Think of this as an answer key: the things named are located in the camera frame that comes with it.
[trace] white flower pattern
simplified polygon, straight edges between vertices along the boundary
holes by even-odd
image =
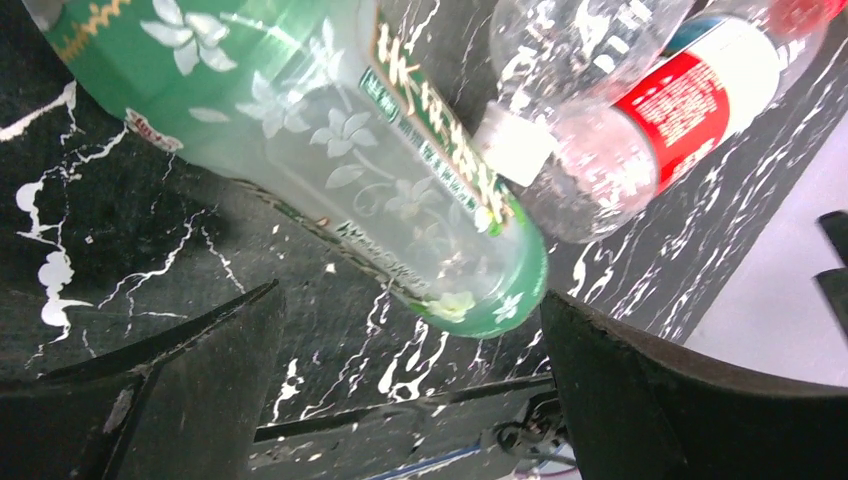
[[[141,21],[141,28],[162,45],[174,49],[174,61],[183,76],[188,76],[202,60],[216,72],[238,66],[218,44],[230,29],[208,13],[183,15],[176,0],[153,0],[153,8],[162,20]]]
[[[501,323],[504,320],[508,320],[510,318],[515,317],[518,314],[518,304],[521,302],[521,297],[524,296],[524,293],[519,293],[518,295],[508,296],[504,299],[503,305],[500,306],[494,313],[497,315],[495,318],[495,323]]]
[[[474,226],[480,233],[485,232],[492,226],[492,221],[495,219],[492,212],[486,207],[480,207],[474,212]]]
[[[429,260],[424,261],[432,261],[435,256],[439,258],[442,256],[442,252],[440,251],[440,247],[450,248],[450,244],[446,241],[442,229],[438,223],[434,223],[426,228],[415,227],[412,232],[413,240],[412,243],[409,244],[407,251],[417,252],[424,255],[430,255]]]
[[[401,218],[409,219],[421,211],[422,205],[438,203],[442,198],[438,193],[430,190],[432,180],[432,177],[427,177],[415,182],[415,185],[409,180],[397,180],[395,188],[398,194],[386,202],[386,210],[400,212]]]
[[[335,82],[339,75],[344,49],[336,50],[334,48],[335,36],[332,23],[329,19],[325,19],[321,26],[321,39],[315,37],[309,39],[309,52],[314,63],[310,73],[307,73],[304,77],[311,79],[317,71],[321,71],[322,75],[319,77],[324,78],[317,79],[317,86],[319,87],[326,85],[328,81]]]
[[[259,72],[253,73],[251,94],[254,102],[236,104],[236,109],[260,120],[265,138],[273,138],[283,127],[293,133],[302,133],[312,128],[300,116],[307,107],[306,100],[294,92],[277,93],[271,82]]]
[[[464,322],[465,314],[475,305],[471,292],[443,293],[439,300],[424,302],[428,312],[451,323]]]
[[[370,130],[365,128],[371,114],[368,112],[357,113],[350,118],[340,110],[331,108],[328,115],[330,126],[319,128],[310,144],[321,144],[327,146],[327,156],[330,158],[346,155],[353,147],[373,147],[377,145],[377,139]]]

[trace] black marble surface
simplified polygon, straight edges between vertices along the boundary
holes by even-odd
[[[494,95],[495,0],[385,0],[473,131]],[[78,87],[18,2],[0,6],[0,375],[120,348],[280,279],[288,324],[261,424],[547,370],[537,317],[449,337],[231,182],[146,145]],[[843,20],[786,99],[613,237],[550,245],[551,288],[682,341],[848,109]]]

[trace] cable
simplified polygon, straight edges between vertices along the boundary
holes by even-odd
[[[574,479],[574,474],[579,473],[577,467],[571,467],[568,470],[557,473],[533,473],[533,472],[513,472],[512,475],[516,480],[566,480]]]
[[[507,432],[512,435],[512,439],[507,438]],[[505,453],[518,457],[524,460],[533,460],[538,462],[554,462],[570,467],[576,467],[577,461],[563,455],[555,455],[553,453],[540,452],[538,444],[544,439],[544,435],[533,433],[526,426],[520,423],[507,423],[501,425],[495,431],[495,441],[498,447]]]

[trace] water bottle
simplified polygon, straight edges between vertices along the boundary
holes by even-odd
[[[681,26],[669,44],[677,52],[615,106],[551,116],[546,148],[554,154],[538,151],[547,158],[541,168],[537,157],[511,166],[527,186],[516,191],[531,217],[566,242],[603,239],[747,128],[807,69],[838,13],[802,34],[772,28],[775,5],[714,2]]]
[[[25,3],[107,112],[252,189],[431,324],[490,338],[541,300],[541,234],[374,0]]]
[[[498,101],[535,121],[550,106],[609,106],[650,69],[687,0],[500,0],[489,35]]]

